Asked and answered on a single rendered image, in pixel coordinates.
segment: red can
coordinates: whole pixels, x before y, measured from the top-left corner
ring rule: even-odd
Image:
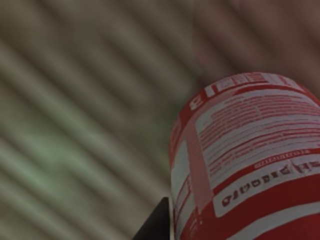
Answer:
[[[177,240],[320,239],[320,107],[295,81],[253,72],[207,86],[169,153]]]

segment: blurred background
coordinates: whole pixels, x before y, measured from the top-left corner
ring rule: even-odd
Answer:
[[[319,8],[0,0],[0,239],[130,240],[170,196],[170,128],[197,89],[263,71],[319,96]]]

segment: striped surface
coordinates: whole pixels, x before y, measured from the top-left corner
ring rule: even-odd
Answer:
[[[199,85],[264,70],[320,92],[316,1],[203,2]],[[0,239],[129,240],[170,194],[193,4],[0,1]]]

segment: product label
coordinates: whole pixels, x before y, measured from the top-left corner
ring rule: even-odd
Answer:
[[[224,78],[187,103],[172,134],[177,240],[262,239],[320,213],[319,102],[293,80]]]

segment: slatted surface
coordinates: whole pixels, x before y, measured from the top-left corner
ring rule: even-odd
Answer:
[[[129,240],[170,194],[193,6],[199,86],[265,71],[319,93],[317,1],[193,1],[0,1],[1,240]]]

